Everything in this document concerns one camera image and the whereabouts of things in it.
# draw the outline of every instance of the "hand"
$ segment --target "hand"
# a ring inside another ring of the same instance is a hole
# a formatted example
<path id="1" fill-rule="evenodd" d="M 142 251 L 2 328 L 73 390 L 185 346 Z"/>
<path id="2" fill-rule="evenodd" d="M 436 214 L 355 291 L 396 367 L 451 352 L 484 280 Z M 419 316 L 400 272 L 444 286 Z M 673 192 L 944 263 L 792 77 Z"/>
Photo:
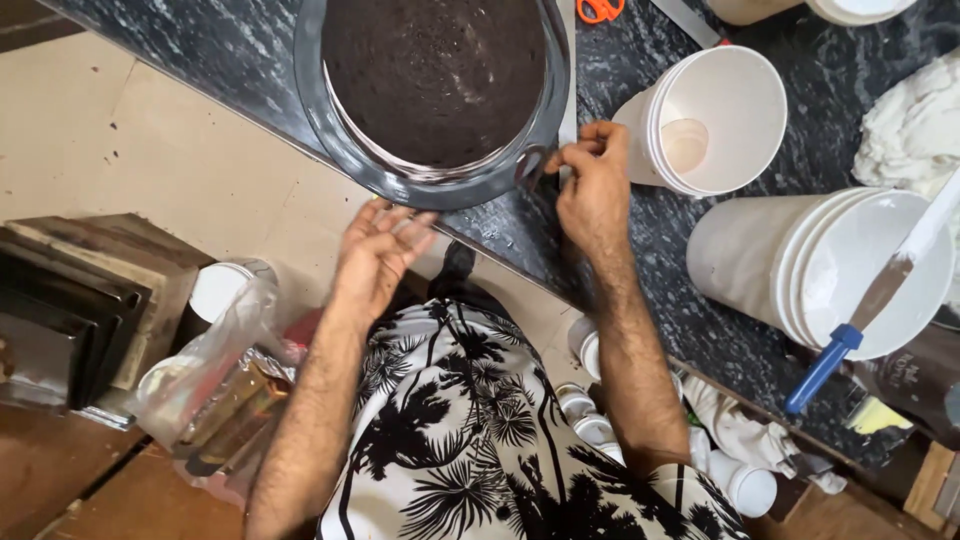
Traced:
<path id="1" fill-rule="evenodd" d="M 377 217 L 381 210 L 387 211 Z M 413 212 L 374 199 L 360 208 L 344 232 L 330 304 L 356 313 L 361 325 L 368 327 L 383 314 L 403 273 L 436 238 L 430 230 L 435 212 L 420 213 L 394 231 Z"/>
<path id="2" fill-rule="evenodd" d="M 580 140 L 567 144 L 546 164 L 553 173 L 570 165 L 573 175 L 557 199 L 557 213 L 566 235 L 602 272 L 629 261 L 633 254 L 627 237 L 630 181 L 627 152 L 630 132 L 604 120 L 580 129 Z"/>

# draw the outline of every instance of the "shirt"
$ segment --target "shirt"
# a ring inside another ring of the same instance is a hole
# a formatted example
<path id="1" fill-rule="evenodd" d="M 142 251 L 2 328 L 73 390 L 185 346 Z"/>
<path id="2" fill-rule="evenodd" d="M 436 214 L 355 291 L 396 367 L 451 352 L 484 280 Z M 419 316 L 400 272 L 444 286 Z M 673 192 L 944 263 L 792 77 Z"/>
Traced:
<path id="1" fill-rule="evenodd" d="M 511 321 L 436 299 L 382 320 L 317 538 L 747 538 L 684 465 L 639 479 L 567 425 Z"/>

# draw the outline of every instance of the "blue handle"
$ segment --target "blue handle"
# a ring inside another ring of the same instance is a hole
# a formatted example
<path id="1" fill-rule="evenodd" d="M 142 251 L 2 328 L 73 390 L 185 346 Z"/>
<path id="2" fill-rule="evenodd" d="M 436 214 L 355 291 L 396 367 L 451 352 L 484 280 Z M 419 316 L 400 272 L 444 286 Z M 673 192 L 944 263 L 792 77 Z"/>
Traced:
<path id="1" fill-rule="evenodd" d="M 863 341 L 863 334 L 848 324 L 842 324 L 830 334 L 830 344 L 817 357 L 816 363 L 806 372 L 804 380 L 793 389 L 786 399 L 787 412 L 798 413 L 806 406 L 806 402 L 817 393 L 817 390 L 827 382 L 831 373 L 843 361 L 850 351 L 855 351 Z"/>

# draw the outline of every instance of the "scissors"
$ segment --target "scissors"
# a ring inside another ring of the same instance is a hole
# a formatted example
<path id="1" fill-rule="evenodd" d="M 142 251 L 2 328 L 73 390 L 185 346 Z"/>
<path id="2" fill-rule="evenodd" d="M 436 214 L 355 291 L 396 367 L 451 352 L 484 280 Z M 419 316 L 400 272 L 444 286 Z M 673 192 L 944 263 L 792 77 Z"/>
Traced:
<path id="1" fill-rule="evenodd" d="M 577 0 L 577 13 L 580 14 L 580 18 L 584 22 L 589 24 L 596 24 L 605 20 L 614 20 L 620 12 L 623 11 L 623 4 L 627 0 L 617 0 L 618 6 L 614 7 L 611 5 L 610 0 Z M 584 4 L 589 4 L 593 8 L 593 12 L 596 13 L 596 16 L 589 17 L 584 13 Z"/>

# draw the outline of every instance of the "man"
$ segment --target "man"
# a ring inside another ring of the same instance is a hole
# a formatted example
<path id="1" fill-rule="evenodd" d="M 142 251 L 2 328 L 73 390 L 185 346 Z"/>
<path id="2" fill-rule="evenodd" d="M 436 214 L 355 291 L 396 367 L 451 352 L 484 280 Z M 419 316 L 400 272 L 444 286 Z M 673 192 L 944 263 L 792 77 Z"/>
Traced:
<path id="1" fill-rule="evenodd" d="M 626 468 L 567 426 L 537 353 L 492 297 L 450 279 L 467 272 L 449 260 L 433 300 L 381 317 L 436 215 L 395 230 L 412 211 L 375 200 L 344 234 L 324 319 L 252 490 L 248 538 L 746 537 L 721 490 L 688 466 L 684 412 L 628 240 L 629 137 L 586 125 L 547 165 L 574 171 L 557 213 L 593 268 L 600 371 Z"/>

